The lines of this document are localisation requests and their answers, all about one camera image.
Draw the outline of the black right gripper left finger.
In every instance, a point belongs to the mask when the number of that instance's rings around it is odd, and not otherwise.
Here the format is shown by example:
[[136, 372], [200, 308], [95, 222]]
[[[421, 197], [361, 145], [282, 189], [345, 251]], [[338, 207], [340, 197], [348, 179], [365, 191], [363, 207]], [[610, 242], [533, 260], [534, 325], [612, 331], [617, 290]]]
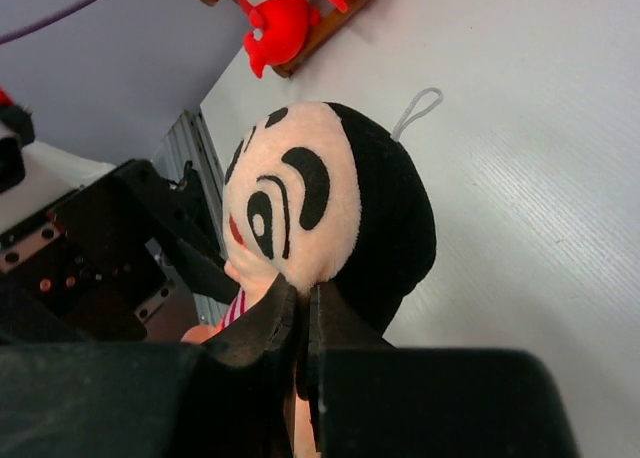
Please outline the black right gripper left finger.
[[98, 343], [1, 282], [5, 457], [289, 457], [295, 290], [203, 345]]

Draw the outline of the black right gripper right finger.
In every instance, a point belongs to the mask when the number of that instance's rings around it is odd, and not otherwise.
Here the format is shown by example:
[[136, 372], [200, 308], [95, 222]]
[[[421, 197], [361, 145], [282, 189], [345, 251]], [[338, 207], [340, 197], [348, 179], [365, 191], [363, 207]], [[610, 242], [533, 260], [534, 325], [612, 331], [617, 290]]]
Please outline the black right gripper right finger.
[[577, 457], [550, 372], [521, 350], [397, 348], [325, 283], [307, 386], [325, 457]]

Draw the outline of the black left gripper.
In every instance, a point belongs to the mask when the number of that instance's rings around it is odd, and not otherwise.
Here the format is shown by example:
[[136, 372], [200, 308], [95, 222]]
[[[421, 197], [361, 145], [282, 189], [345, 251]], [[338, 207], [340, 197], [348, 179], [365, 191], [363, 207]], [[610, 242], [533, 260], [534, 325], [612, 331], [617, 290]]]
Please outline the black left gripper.
[[237, 284], [172, 182], [131, 160], [1, 229], [5, 343], [141, 341], [173, 281], [157, 244], [194, 294], [228, 304]]

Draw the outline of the boy doll orange pants front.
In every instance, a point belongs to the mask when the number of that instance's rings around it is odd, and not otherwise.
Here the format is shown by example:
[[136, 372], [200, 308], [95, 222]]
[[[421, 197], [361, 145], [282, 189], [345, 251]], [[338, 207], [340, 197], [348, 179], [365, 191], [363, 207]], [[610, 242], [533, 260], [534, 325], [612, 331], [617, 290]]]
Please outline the boy doll orange pants front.
[[323, 397], [366, 392], [366, 364], [434, 265], [434, 215], [397, 137], [339, 103], [281, 107], [239, 142], [224, 180], [232, 301], [199, 348], [179, 457], [297, 457], [321, 451]]

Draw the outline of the red shark plush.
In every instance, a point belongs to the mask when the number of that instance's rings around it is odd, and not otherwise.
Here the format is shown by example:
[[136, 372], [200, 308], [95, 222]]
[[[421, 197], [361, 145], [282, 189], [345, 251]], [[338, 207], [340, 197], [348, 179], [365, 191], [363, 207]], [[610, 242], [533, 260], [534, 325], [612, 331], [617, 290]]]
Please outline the red shark plush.
[[[341, 12], [346, 0], [328, 0]], [[251, 30], [243, 46], [249, 66], [257, 78], [267, 66], [282, 65], [297, 56], [305, 44], [309, 28], [321, 20], [312, 0], [237, 0]]]

